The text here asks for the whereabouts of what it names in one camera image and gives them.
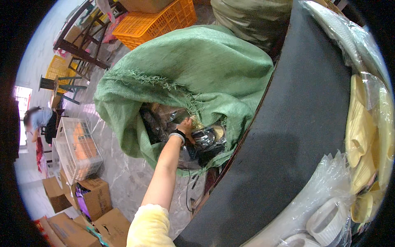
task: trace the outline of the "red fabric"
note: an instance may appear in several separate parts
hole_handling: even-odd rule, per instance
[[[38,171],[39,172],[41,172],[40,160],[41,160],[43,155],[44,155],[43,143],[41,142],[41,137],[37,137],[37,141],[36,141],[36,161],[37,161],[37,167],[38,167]]]
[[[107,30],[105,31],[105,34],[104,34],[103,43],[110,43],[113,40],[117,40],[117,38],[113,35],[113,31],[119,25],[119,23],[128,15],[128,13],[129,12],[126,12],[126,13],[121,14],[120,16],[118,16],[115,19],[115,23],[111,24],[111,26],[109,26],[107,28]]]

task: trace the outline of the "black wristband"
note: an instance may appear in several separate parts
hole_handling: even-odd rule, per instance
[[[178,129],[173,130],[171,133],[178,133],[186,140],[186,136],[185,136],[184,132],[182,132],[182,131],[180,131]]]

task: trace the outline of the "yellow plastic crate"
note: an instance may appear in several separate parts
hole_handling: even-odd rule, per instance
[[[133,50],[163,34],[192,26],[196,21],[192,0],[175,0],[156,14],[129,13],[113,31],[113,35]]]
[[[71,66],[75,69],[77,68],[76,63],[72,63]],[[48,66],[47,73],[45,74],[45,78],[55,80],[55,77],[68,77],[75,76],[75,72],[68,68],[68,64],[66,60],[61,56],[54,55],[51,63]],[[67,85],[69,80],[59,81],[60,85]],[[64,89],[58,89],[58,93],[64,94],[67,91]]]

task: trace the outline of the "green sack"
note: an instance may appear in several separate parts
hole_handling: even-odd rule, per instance
[[[139,109],[143,102],[184,107],[203,125],[226,126],[225,152],[197,174],[227,161],[263,96],[273,71],[258,47],[215,25],[172,31],[138,46],[104,74],[94,94],[96,111],[129,156],[155,168],[164,143],[151,145]],[[188,171],[177,170],[181,176]]]

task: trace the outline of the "black cable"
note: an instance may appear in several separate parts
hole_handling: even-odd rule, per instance
[[[188,209],[188,211],[192,212],[192,210],[190,210],[188,207],[188,185],[189,185],[189,181],[191,180],[191,171],[188,170],[188,173],[189,173],[189,178],[188,178],[188,183],[186,184],[185,204],[186,204],[186,208]]]

